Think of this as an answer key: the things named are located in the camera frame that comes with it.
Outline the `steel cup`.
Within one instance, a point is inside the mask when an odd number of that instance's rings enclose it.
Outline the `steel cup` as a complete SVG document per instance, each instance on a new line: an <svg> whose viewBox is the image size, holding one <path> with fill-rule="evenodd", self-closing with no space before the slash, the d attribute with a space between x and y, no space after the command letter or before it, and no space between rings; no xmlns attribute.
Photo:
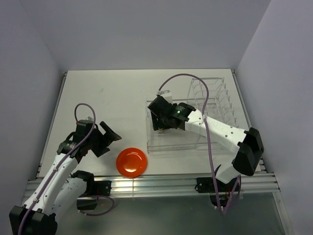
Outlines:
<svg viewBox="0 0 313 235"><path fill-rule="evenodd" d="M167 131L167 129L158 129L157 133L158 134L164 134Z"/></svg>

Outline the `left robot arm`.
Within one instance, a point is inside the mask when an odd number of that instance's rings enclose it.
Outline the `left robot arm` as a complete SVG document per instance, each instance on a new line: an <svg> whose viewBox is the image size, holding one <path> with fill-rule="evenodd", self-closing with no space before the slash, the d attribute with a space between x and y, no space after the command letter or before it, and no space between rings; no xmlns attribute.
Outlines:
<svg viewBox="0 0 313 235"><path fill-rule="evenodd" d="M97 193L94 175L75 171L81 159L92 151L100 157L109 152L109 145L122 138L105 122L99 125L80 120L76 129L60 143L47 175L32 195L21 205L14 206L9 219L15 235L54 235L58 221L79 197L102 198Z"/></svg>

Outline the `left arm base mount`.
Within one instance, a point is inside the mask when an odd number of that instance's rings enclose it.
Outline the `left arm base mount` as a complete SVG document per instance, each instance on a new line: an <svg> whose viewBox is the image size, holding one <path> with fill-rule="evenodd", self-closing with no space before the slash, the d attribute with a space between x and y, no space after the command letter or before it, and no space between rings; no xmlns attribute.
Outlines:
<svg viewBox="0 0 313 235"><path fill-rule="evenodd" d="M78 197L77 210L88 216L105 215L112 211L115 201L110 197L111 181L95 181L90 191Z"/></svg>

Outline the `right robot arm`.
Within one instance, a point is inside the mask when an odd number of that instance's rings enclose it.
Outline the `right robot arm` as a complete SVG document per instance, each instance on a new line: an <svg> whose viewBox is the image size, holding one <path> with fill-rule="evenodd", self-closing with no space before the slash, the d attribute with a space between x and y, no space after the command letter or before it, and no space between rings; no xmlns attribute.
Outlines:
<svg viewBox="0 0 313 235"><path fill-rule="evenodd" d="M212 178L212 187L221 191L239 175L253 176L264 153L260 132L236 128L203 114L187 103L171 103L157 96L149 105L153 129L180 129L214 140L227 148L234 157L218 166Z"/></svg>

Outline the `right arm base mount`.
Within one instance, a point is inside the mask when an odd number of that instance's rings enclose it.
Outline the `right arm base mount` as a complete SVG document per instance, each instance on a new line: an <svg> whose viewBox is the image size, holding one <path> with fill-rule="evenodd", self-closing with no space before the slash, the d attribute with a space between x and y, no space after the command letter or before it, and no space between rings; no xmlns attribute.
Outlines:
<svg viewBox="0 0 313 235"><path fill-rule="evenodd" d="M213 179L211 177L199 177L196 180L197 184L195 185L195 191L198 193L208 193L212 205L214 207L218 207ZM227 206L233 187L236 184L236 180L237 178L234 178L228 184L224 184L223 182L217 180L217 188L219 191L219 201L221 207L225 208Z"/></svg>

